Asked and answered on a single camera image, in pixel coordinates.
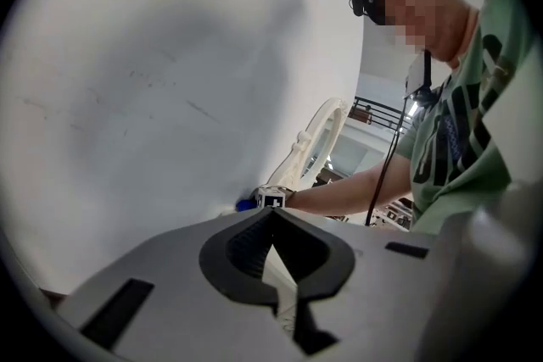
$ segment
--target balcony railing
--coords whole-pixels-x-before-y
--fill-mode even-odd
[[[377,103],[362,97],[355,97],[349,117],[365,124],[375,125],[394,132],[400,122],[401,111],[385,104]],[[400,134],[403,135],[411,128],[411,119],[404,116]]]

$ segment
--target person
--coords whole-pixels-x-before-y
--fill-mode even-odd
[[[483,119],[535,39],[520,0],[364,0],[377,25],[393,25],[406,43],[451,68],[417,110],[393,154],[378,205],[412,193],[413,231],[437,233],[454,214],[496,199],[510,182]],[[369,208],[383,162],[332,184],[300,191],[286,206],[313,214],[354,214]]]

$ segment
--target ornate white frame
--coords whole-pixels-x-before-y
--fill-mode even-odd
[[[292,190],[310,188],[316,180],[316,176],[322,170],[327,157],[338,139],[339,132],[343,128],[349,106],[341,98],[328,99],[316,112],[315,116],[305,131],[298,133],[298,141],[292,146],[288,157],[279,165],[267,182],[268,186],[283,186]],[[305,161],[312,151],[313,145],[318,141],[324,130],[326,121],[333,115],[332,128],[322,151],[316,158],[311,169],[302,177]]]

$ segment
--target green shirt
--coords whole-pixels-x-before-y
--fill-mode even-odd
[[[484,0],[459,67],[419,109],[396,152],[411,161],[414,231],[437,233],[445,219],[500,195],[507,168],[482,119],[535,40],[520,0]]]

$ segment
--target light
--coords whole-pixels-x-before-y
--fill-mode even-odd
[[[413,105],[409,109],[409,113],[407,114],[407,116],[413,116],[415,114],[415,112],[417,112],[417,109],[418,109],[418,104],[417,104],[417,102],[415,102],[415,103],[413,103]]]

